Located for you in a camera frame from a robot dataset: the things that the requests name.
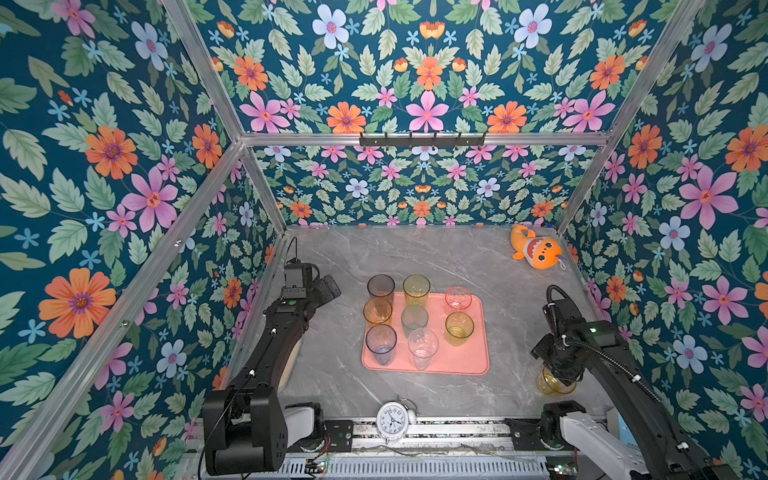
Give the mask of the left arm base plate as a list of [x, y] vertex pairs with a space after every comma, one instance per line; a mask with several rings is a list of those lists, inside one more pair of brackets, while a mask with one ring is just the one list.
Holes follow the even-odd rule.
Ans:
[[350, 452], [354, 436], [352, 420], [324, 420], [317, 423], [313, 432], [300, 440], [298, 449], [304, 453]]

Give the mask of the yellow short cup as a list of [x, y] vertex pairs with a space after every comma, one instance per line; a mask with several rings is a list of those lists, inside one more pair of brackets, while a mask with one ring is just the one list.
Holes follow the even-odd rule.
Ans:
[[542, 367], [537, 377], [537, 388], [543, 395], [565, 396], [573, 393], [576, 387], [576, 383], [566, 384], [556, 378], [546, 365]]

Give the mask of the teal frosted cup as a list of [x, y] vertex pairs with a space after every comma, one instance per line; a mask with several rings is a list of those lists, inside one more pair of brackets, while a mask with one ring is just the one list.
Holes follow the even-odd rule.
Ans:
[[401, 325], [406, 336], [413, 331], [426, 328], [429, 323], [429, 313], [421, 305], [408, 305], [401, 313]]

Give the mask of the blue transparent cup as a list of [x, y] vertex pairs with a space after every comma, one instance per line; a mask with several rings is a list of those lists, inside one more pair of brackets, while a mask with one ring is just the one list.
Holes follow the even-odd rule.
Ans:
[[366, 333], [366, 349], [381, 366], [391, 363], [396, 345], [397, 333], [390, 325], [375, 325]]

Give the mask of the green short cup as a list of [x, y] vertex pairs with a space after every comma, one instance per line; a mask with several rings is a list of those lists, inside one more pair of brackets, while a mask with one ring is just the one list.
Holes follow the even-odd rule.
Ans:
[[473, 318], [462, 311], [450, 313], [445, 320], [445, 339], [453, 346], [463, 345], [474, 333]]

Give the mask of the grey transparent cup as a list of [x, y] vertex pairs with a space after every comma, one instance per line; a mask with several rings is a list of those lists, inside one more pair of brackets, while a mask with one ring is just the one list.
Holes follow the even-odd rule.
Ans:
[[376, 274], [368, 280], [366, 287], [371, 299], [384, 299], [390, 303], [394, 302], [396, 283], [391, 276]]

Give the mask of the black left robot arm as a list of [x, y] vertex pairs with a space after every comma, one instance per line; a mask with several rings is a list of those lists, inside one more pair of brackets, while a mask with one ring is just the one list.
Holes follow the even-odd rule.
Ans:
[[240, 373], [211, 393], [202, 409], [204, 444], [198, 471], [212, 476], [274, 472], [300, 437], [289, 433], [279, 381], [316, 311], [338, 298], [332, 276], [294, 257], [285, 284], [264, 311], [265, 328]]

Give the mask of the green tall transparent cup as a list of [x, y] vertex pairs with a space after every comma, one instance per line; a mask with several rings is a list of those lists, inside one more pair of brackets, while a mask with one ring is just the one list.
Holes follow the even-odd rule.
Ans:
[[428, 304], [431, 292], [430, 280], [421, 274], [411, 274], [403, 281], [403, 294], [407, 306], [421, 306]]

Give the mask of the clear transparent cup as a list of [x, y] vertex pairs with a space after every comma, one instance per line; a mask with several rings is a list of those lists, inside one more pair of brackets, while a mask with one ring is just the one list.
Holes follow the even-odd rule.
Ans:
[[433, 362], [439, 349], [439, 339], [432, 330], [420, 328], [410, 333], [407, 346], [414, 367], [423, 371]]

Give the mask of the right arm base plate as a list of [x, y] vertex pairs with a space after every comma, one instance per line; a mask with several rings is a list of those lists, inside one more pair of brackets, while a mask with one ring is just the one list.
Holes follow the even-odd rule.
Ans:
[[544, 427], [540, 419], [505, 418], [510, 438], [516, 451], [573, 451], [574, 447], [554, 436], [551, 427]]

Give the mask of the pink transparent cup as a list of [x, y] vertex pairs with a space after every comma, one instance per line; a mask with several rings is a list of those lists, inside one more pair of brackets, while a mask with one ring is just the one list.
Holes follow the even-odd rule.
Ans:
[[445, 303], [452, 310], [466, 310], [473, 303], [472, 293], [465, 287], [454, 286], [449, 288], [444, 295]]

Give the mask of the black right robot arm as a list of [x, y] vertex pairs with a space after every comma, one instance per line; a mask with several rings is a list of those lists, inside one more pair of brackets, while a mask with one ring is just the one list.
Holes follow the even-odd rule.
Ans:
[[638, 448], [632, 450], [575, 401], [544, 406], [539, 427], [543, 442], [574, 447], [608, 479], [736, 478], [729, 465], [716, 463], [667, 411], [614, 325], [587, 321], [557, 285], [547, 287], [542, 312], [550, 331], [533, 347], [532, 356], [565, 386], [576, 384], [590, 372]]

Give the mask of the yellow transparent cup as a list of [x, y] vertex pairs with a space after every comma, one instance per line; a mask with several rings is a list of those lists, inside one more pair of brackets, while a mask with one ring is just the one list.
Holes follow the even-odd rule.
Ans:
[[387, 298], [371, 298], [363, 307], [363, 316], [369, 327], [389, 324], [392, 313], [393, 306]]

